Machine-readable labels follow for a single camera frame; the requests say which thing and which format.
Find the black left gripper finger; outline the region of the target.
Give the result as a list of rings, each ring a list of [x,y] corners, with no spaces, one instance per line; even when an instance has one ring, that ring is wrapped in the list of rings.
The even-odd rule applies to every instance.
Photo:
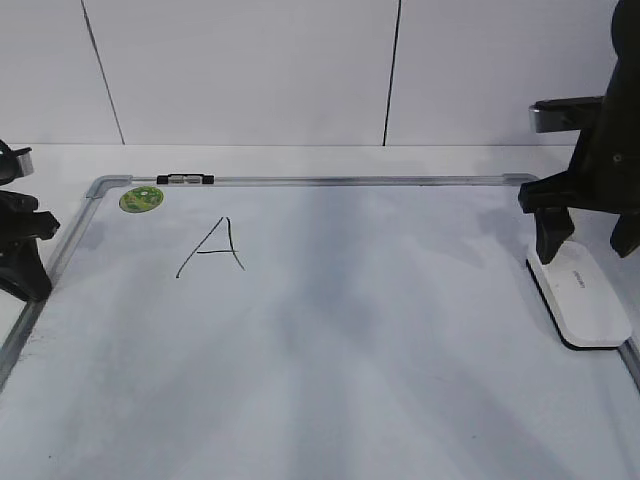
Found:
[[[51,294],[52,283],[34,239],[1,247],[1,289],[24,302],[43,301]]]

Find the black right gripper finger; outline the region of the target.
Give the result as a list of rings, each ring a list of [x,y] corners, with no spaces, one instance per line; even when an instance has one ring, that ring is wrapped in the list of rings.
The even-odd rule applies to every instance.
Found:
[[[619,217],[610,237],[610,245],[620,258],[631,255],[640,245],[640,214]]]
[[[566,207],[539,208],[534,212],[534,220],[537,256],[542,264],[549,264],[574,233],[574,223]]]

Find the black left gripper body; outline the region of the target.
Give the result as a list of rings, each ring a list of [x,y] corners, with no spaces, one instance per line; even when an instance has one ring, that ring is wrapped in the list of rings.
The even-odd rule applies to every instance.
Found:
[[[40,259],[38,240],[52,239],[60,228],[50,211],[39,211],[37,198],[1,191],[1,255],[8,257],[24,249]]]

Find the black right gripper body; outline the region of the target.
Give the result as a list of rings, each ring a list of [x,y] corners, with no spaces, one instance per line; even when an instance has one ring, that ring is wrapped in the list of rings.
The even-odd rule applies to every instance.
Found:
[[[521,186],[525,213],[548,207],[639,211],[639,63],[617,61],[603,97],[595,125],[579,131],[568,168]]]

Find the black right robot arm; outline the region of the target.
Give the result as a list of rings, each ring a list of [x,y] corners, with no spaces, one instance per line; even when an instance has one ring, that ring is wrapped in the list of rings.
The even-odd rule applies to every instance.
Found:
[[[639,247],[639,4],[620,1],[611,21],[616,54],[598,97],[541,100],[530,107],[538,133],[577,131],[566,170],[525,183],[518,201],[536,224],[535,251],[550,263],[574,233],[573,209],[615,214],[610,245],[625,258]]]

